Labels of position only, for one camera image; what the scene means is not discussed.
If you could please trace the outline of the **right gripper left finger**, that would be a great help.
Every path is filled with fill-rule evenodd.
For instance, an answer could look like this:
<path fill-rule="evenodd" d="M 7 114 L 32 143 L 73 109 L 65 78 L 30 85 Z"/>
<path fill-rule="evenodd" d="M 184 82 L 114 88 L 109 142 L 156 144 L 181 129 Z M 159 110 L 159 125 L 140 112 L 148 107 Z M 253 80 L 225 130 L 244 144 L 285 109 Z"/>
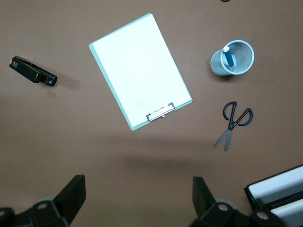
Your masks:
<path fill-rule="evenodd" d="M 84 175 L 74 176 L 55 196 L 14 217 L 15 227 L 69 227 L 86 199 Z"/>

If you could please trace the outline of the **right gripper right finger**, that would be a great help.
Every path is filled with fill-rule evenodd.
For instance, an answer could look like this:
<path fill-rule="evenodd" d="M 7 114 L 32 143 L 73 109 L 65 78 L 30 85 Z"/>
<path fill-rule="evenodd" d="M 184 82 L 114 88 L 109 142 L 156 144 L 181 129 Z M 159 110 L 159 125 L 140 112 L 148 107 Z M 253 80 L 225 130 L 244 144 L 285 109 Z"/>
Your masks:
<path fill-rule="evenodd" d="M 216 201 L 202 177 L 194 176 L 192 201 L 197 218 L 191 227 L 250 227 L 250 218 L 225 201 Z"/>

